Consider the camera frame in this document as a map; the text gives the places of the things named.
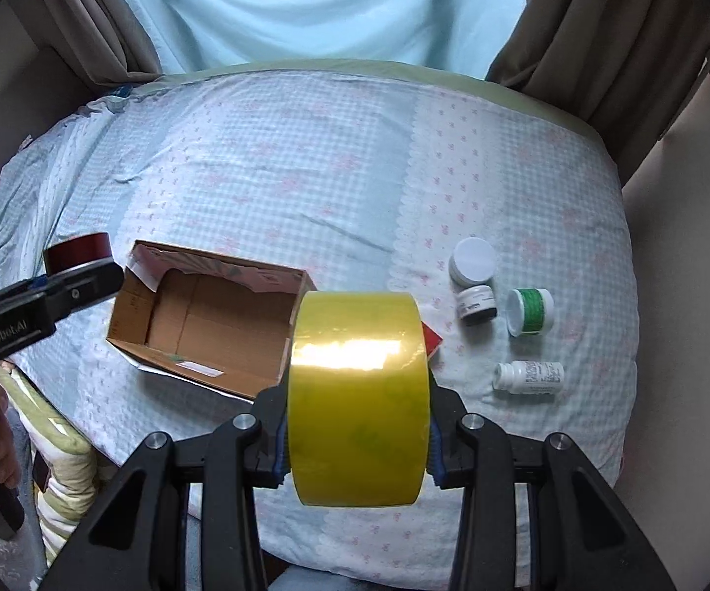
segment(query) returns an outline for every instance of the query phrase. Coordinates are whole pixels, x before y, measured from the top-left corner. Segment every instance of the curtain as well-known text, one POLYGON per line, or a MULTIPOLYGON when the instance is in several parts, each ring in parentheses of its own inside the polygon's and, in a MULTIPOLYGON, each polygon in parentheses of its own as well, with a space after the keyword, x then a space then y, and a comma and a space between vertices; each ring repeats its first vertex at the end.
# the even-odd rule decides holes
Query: curtain
POLYGON ((160 62, 125 0, 8 0, 38 44, 52 45, 93 90, 150 82, 160 62))
POLYGON ((588 122, 626 183, 707 57, 710 0, 527 0, 486 79, 588 122))

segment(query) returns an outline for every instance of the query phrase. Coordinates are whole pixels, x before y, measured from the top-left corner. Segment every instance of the red tape roll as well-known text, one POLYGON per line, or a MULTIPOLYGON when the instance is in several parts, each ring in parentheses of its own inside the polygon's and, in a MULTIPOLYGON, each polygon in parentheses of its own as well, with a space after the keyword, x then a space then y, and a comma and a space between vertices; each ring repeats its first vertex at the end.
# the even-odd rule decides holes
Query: red tape roll
POLYGON ((111 257, 108 233, 90 233, 60 242, 42 252, 46 273, 53 276, 68 268, 111 257))

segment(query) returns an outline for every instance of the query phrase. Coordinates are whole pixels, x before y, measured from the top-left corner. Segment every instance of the light blue curtain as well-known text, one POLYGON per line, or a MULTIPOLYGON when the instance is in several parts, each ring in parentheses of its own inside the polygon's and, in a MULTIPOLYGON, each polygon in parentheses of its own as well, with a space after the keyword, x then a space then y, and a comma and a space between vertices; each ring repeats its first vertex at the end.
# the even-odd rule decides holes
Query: light blue curtain
POLYGON ((302 57, 483 78, 525 0, 127 0, 165 73, 302 57))

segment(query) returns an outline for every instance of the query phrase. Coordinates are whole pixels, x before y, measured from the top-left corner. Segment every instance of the packing tape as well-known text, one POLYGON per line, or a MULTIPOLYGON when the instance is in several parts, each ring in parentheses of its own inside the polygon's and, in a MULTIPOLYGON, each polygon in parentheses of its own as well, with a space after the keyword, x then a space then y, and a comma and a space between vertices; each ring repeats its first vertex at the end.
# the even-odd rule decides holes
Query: packing tape
POLYGON ((412 297, 306 293, 295 325, 287 415, 303 504, 415 502, 430 411, 423 329, 412 297))

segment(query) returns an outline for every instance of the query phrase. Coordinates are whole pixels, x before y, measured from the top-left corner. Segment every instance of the metal pivot bolt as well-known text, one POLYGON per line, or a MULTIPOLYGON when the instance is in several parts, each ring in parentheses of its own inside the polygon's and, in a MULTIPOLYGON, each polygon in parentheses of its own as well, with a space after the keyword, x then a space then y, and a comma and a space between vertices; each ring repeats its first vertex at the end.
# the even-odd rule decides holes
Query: metal pivot bolt
POLYGON ((159 449, 164 444, 166 444, 168 440, 169 437, 163 431, 153 431, 147 436, 147 439, 144 441, 144 444, 147 445, 147 448, 159 449))
POLYGON ((553 449, 565 451, 566 449, 570 449, 574 442, 565 433, 553 433, 549 436, 549 444, 552 445, 553 449))
POLYGON ((251 428, 251 426, 256 424, 256 418, 250 413, 241 413, 232 418, 232 424, 235 428, 239 428, 240 431, 244 431, 246 428, 251 428))
POLYGON ((468 413, 462 416, 461 424, 464 428, 469 428, 471 431, 474 431, 486 424, 486 420, 483 419, 482 415, 478 415, 477 413, 468 413))

